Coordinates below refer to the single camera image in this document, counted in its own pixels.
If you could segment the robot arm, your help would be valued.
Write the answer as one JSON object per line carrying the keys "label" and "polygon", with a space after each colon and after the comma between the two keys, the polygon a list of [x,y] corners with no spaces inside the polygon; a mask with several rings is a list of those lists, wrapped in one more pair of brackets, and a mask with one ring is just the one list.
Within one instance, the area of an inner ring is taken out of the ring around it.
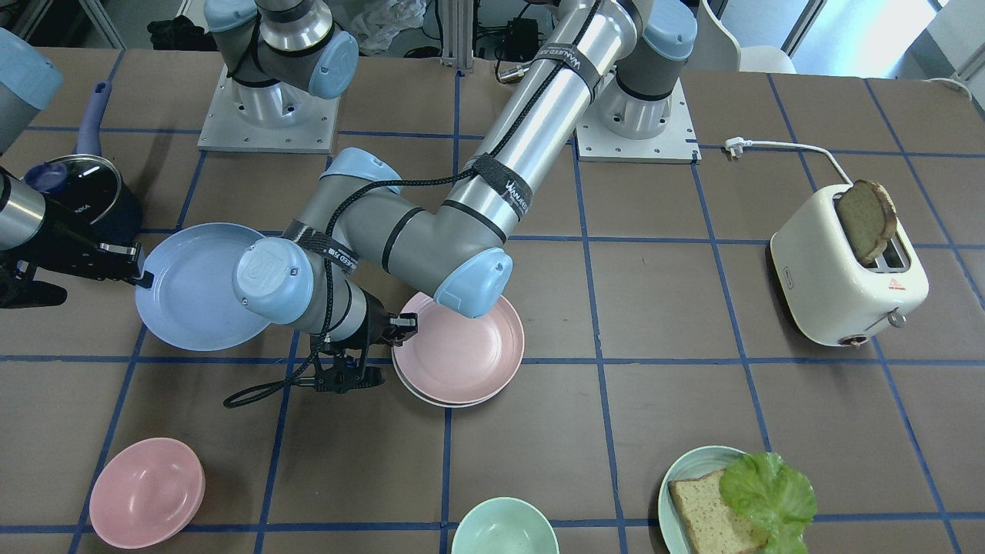
{"label": "robot arm", "polygon": [[343,393],[384,382],[370,346],[399,346],[419,329],[352,284],[365,260],[465,318],[485,315],[513,273],[504,245],[577,120],[613,91],[664,101],[699,35],[682,1],[560,1],[560,22],[456,175],[403,180],[374,155],[348,148],[320,176],[292,224],[240,257],[240,304],[310,335],[302,367],[281,381],[232,394],[240,407],[293,385]]}
{"label": "robot arm", "polygon": [[[334,99],[354,77],[356,40],[323,1],[208,1],[204,15],[226,73],[243,90],[291,85],[305,97]],[[102,154],[110,94],[108,81],[95,84],[71,155],[22,178],[2,172],[5,309],[63,304],[66,291],[35,280],[38,268],[144,289],[157,282],[136,239],[143,211]]]}

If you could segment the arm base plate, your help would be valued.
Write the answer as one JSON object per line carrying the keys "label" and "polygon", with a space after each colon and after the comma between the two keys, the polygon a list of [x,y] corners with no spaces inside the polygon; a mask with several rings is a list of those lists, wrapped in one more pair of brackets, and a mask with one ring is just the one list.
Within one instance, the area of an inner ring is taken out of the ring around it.
{"label": "arm base plate", "polygon": [[658,101],[631,97],[606,76],[599,98],[576,124],[578,157],[588,162],[661,162],[701,160],[683,85]]}
{"label": "arm base plate", "polygon": [[286,83],[246,87],[219,71],[197,146],[225,153],[329,155],[340,101],[311,97]]}

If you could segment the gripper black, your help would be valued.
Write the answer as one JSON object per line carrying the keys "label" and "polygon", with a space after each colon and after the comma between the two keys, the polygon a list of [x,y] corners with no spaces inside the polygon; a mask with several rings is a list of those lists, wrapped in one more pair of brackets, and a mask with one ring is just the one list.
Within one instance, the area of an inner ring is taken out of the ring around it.
{"label": "gripper black", "polygon": [[140,242],[102,241],[88,222],[66,208],[45,208],[27,238],[2,230],[1,308],[57,306],[66,301],[64,288],[35,280],[38,268],[142,289],[151,289],[155,280],[155,274],[143,272]]}
{"label": "gripper black", "polygon": [[373,295],[363,295],[365,312],[355,330],[342,333],[336,326],[310,337],[310,353],[296,371],[296,385],[317,392],[345,393],[385,382],[379,367],[367,365],[373,345],[400,346],[419,330],[418,313],[391,313]]}

